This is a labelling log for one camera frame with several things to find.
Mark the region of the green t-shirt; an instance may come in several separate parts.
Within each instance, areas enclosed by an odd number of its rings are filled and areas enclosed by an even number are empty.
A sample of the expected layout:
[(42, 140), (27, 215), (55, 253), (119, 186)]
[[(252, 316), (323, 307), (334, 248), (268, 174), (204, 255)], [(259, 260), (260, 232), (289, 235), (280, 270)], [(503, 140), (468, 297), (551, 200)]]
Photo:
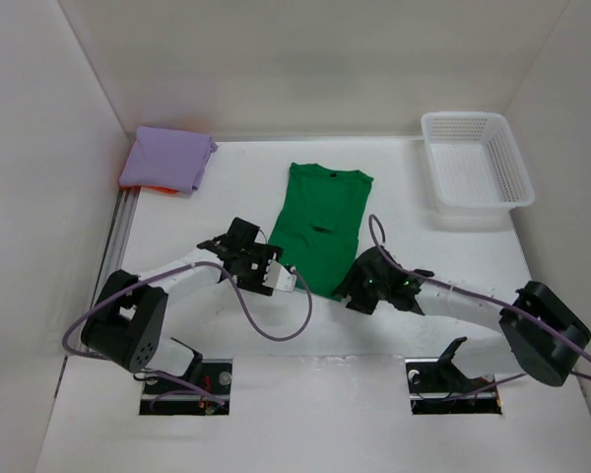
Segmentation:
[(334, 291), (355, 261), (373, 178), (360, 170), (292, 163), (283, 208), (269, 242), (283, 250), (310, 291), (335, 300)]

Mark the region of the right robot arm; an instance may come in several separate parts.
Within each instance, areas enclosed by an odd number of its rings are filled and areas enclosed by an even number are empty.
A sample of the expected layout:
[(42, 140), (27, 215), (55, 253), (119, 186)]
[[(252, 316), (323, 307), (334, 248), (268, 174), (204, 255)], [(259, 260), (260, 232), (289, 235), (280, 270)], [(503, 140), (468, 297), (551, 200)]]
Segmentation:
[(439, 282), (431, 271), (395, 265), (390, 253), (377, 247), (355, 260), (333, 293), (346, 300), (349, 309), (365, 314), (385, 301), (399, 311), (448, 317), (492, 331), (485, 340), (458, 337), (430, 362), (439, 382), (457, 392), (496, 373), (525, 373), (559, 387), (591, 340), (589, 328), (542, 283), (530, 281), (517, 290), (514, 302), (500, 303)]

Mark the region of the orange t-shirt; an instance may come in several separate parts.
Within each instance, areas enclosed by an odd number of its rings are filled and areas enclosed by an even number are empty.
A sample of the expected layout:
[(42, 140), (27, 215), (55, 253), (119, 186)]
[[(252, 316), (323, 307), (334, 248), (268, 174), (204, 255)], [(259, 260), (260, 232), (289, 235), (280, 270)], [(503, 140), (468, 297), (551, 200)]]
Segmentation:
[[(136, 148), (136, 143), (134, 141), (134, 143), (131, 146), (131, 149), (129, 151), (129, 155), (126, 161), (126, 165), (129, 164), (130, 158), (131, 156), (134, 154), (134, 150)], [(145, 186), (145, 185), (133, 185), (133, 186), (124, 186), (120, 183), (120, 181), (118, 181), (118, 188), (120, 190), (129, 190), (129, 189), (147, 189), (147, 190), (151, 190), (151, 191), (155, 191), (161, 194), (166, 194), (166, 195), (174, 195), (177, 194), (178, 191), (177, 190), (173, 190), (173, 189), (169, 189), (169, 188), (165, 188), (165, 187), (158, 187), (158, 186)]]

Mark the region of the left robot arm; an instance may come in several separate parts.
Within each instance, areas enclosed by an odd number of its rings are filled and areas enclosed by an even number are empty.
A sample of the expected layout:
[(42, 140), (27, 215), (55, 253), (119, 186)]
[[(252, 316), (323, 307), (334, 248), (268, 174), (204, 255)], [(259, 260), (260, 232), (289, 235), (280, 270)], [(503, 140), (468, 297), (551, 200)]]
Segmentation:
[(283, 250), (256, 240), (259, 227), (240, 218), (227, 232), (202, 241), (190, 252), (157, 270), (131, 274), (113, 272), (98, 297), (130, 292), (97, 310), (81, 331), (81, 342), (128, 372), (166, 372), (167, 380), (183, 393), (201, 381), (203, 356), (173, 338), (164, 338), (166, 309), (193, 293), (223, 282), (228, 275), (248, 292), (271, 296), (268, 280)]

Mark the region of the lavender t-shirt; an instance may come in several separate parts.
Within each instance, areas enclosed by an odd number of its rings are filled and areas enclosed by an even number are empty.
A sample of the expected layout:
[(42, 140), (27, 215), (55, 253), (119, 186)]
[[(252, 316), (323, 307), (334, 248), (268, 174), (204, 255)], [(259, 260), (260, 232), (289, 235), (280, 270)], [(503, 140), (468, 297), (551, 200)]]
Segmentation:
[(119, 177), (124, 186), (145, 185), (192, 194), (218, 145), (209, 134), (139, 126), (136, 148)]

